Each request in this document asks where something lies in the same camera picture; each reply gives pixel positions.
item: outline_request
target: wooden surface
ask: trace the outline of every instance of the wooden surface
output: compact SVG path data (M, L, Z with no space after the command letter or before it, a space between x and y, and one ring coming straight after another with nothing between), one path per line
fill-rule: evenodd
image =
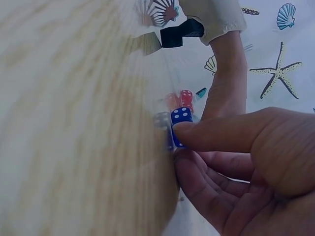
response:
M177 206L194 211L153 123L172 78L134 4L0 0L1 236L204 235Z

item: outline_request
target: sleeve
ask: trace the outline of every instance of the sleeve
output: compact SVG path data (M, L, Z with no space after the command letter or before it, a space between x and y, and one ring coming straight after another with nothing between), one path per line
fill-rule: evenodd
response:
M203 25L200 40L205 45L229 31L247 28L238 0L179 0L179 4L188 19Z

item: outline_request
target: red die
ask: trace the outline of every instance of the red die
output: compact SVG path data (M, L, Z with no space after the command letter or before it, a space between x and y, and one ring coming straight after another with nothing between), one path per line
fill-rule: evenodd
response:
M165 96L165 102L171 112L180 107L178 96L175 93L169 93Z
M192 92L189 90L182 90L180 91L180 101L182 107L188 107L193 114L193 107L192 107Z

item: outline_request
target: seashell print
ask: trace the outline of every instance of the seashell print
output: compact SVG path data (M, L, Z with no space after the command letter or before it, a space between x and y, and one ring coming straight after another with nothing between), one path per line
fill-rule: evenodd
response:
M250 8L242 7L242 11L244 14L248 14L248 15L259 15L259 11L256 11L256 10L250 9Z
M153 0L138 0L134 9L138 16L139 24L142 26L154 26L154 5Z
M208 59L205 65L205 69L210 70L212 75L215 75L217 71L217 60L215 56L212 56Z
M199 97L199 98L202 98L205 94L206 94L206 91L207 91L207 88L202 88L201 90L199 90L196 95Z
M155 14L153 22L155 26L163 27L169 21L176 21L179 16L178 6L175 6L174 0L153 0L155 3Z
M251 51L251 50L252 50L252 47L253 47L252 44L246 45L246 46L244 47L244 52L246 53L246 52Z
M293 4L287 3L283 5L278 12L278 17L277 17L277 25L280 30L283 30L287 27L292 27L294 26L294 21L295 18L294 13L296 11L296 8Z

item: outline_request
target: die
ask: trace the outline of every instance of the die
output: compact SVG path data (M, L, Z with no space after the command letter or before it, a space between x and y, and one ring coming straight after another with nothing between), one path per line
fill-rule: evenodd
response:
M176 138L173 127L172 127L172 137L173 137L174 145L177 148L185 148L185 146Z
M166 148L173 150L171 118L169 112L160 112L154 116L154 126L166 131Z
M166 127L171 126L171 118L169 112L157 113L154 117L154 126L160 129L166 129Z
M180 107L174 110L171 113L171 119L172 119L172 133L173 133L174 144L178 148L184 148L185 146L183 146L183 144L175 136L175 133L173 131L173 125L183 122L183 121L192 122L192 115L191 115L190 109L188 107Z
M172 124L189 121L192 122L192 116L188 107L180 107L171 113Z
M190 90L180 91L181 106L188 107L191 113L193 114L192 99L193 99L193 94Z
M176 93L169 93L165 96L165 102L170 111L180 107L180 102Z

